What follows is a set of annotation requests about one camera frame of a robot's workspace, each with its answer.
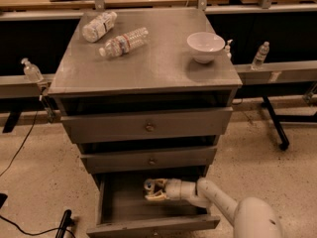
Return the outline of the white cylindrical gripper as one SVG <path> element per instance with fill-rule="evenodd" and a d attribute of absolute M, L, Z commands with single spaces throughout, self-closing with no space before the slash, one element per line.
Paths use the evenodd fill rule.
<path fill-rule="evenodd" d="M 168 199 L 181 199 L 181 184 L 180 179 L 172 178 L 156 178 L 154 180 L 156 186 L 164 188 L 165 193 L 159 190 L 155 193 L 149 193 L 145 195 L 145 199 L 148 201 L 164 201 Z"/>

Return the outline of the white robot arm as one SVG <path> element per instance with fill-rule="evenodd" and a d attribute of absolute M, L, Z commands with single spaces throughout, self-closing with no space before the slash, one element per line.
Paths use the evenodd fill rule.
<path fill-rule="evenodd" d="M 201 208 L 214 204 L 232 225 L 234 238 L 286 238 L 278 216 L 268 203 L 256 197 L 237 202 L 210 179 L 149 178 L 144 189 L 148 201 L 186 200 Z"/>

